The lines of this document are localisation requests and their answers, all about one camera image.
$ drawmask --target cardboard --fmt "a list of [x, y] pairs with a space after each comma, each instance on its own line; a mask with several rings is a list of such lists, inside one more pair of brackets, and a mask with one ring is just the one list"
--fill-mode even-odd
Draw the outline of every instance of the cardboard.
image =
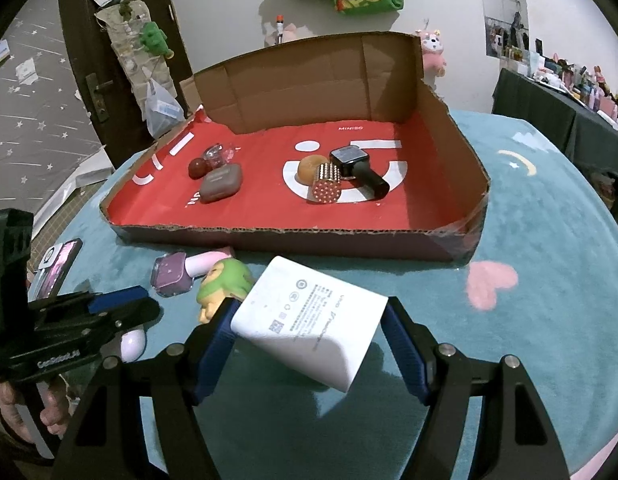
[[[119, 236], [137, 242], [437, 261], [470, 256], [489, 178], [422, 76], [419, 38], [394, 32], [298, 40], [210, 67], [181, 83], [190, 112], [201, 104], [204, 110], [132, 165], [102, 213]], [[367, 143], [372, 168], [395, 177], [392, 191], [378, 202], [305, 200], [292, 171], [293, 159], [309, 154], [298, 151], [307, 140], [323, 155]], [[215, 142], [239, 148], [233, 162], [243, 167], [243, 187], [201, 204], [187, 165]], [[344, 196], [356, 193], [343, 184]]]

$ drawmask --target door handle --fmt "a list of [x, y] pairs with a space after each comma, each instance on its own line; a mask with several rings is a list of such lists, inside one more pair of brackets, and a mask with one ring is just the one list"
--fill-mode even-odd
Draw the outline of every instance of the door handle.
[[113, 85], [113, 81], [105, 81], [102, 84], [98, 83], [96, 73], [91, 73], [84, 78], [89, 89], [89, 95], [92, 98], [94, 109], [96, 110], [96, 117], [100, 123], [103, 123], [109, 119], [109, 112], [105, 106], [105, 99], [102, 96], [102, 91]]

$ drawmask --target table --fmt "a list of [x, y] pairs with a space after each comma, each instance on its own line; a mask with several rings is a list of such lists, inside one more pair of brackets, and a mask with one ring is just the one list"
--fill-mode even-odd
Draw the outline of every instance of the table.
[[[294, 259], [398, 296], [415, 322], [467, 356], [497, 361], [518, 355], [574, 472], [618, 431], [618, 228], [580, 172], [556, 149], [545, 148], [551, 144], [527, 122], [472, 112], [452, 116], [491, 178], [484, 232], [469, 266]], [[514, 140], [517, 132], [525, 135]], [[59, 238], [84, 242], [62, 293], [83, 290], [87, 280], [99, 292], [149, 288], [155, 258], [174, 249], [126, 244], [99, 213], [100, 200], [134, 159], [110, 177]], [[536, 173], [530, 176], [523, 161]], [[237, 257], [257, 277], [273, 254]], [[518, 275], [517, 286], [498, 291], [492, 309], [472, 306], [467, 294], [484, 262], [507, 264]], [[163, 315], [148, 329], [145, 358], [185, 341], [198, 318], [195, 294], [196, 287], [165, 300], [152, 292]], [[161, 465], [148, 399], [142, 410], [149, 456]], [[467, 478], [479, 410], [480, 399], [472, 399], [454, 480]], [[378, 328], [346, 395], [317, 386], [240, 340], [214, 395], [196, 415], [224, 480], [397, 480], [425, 408], [407, 393]]]
[[577, 167], [618, 176], [618, 131], [571, 97], [502, 69], [492, 113], [527, 120]]

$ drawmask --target dark green table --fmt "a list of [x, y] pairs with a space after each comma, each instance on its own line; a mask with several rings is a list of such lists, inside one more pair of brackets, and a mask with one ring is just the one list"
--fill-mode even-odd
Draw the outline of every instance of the dark green table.
[[533, 124], [582, 170], [618, 176], [618, 131], [561, 92], [503, 69], [491, 113]]

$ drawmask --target wooden door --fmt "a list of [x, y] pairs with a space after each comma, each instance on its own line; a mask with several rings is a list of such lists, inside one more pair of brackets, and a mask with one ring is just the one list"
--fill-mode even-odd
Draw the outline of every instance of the wooden door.
[[[171, 0], [142, 0], [147, 4], [151, 19], [167, 35], [167, 44], [174, 56], [167, 60], [171, 78], [178, 91], [177, 100], [186, 110], [180, 81], [191, 76], [191, 67], [182, 44]], [[131, 85], [112, 50], [106, 30], [102, 30], [94, 14], [99, 10], [93, 0], [58, 0], [65, 44], [71, 67], [78, 83], [84, 105], [91, 112], [91, 120], [100, 142], [106, 147], [115, 168], [131, 155], [149, 147], [153, 142], [142, 120], [142, 114], [131, 92]], [[98, 83], [113, 83], [102, 90], [109, 118], [100, 122], [85, 80], [95, 73]]]

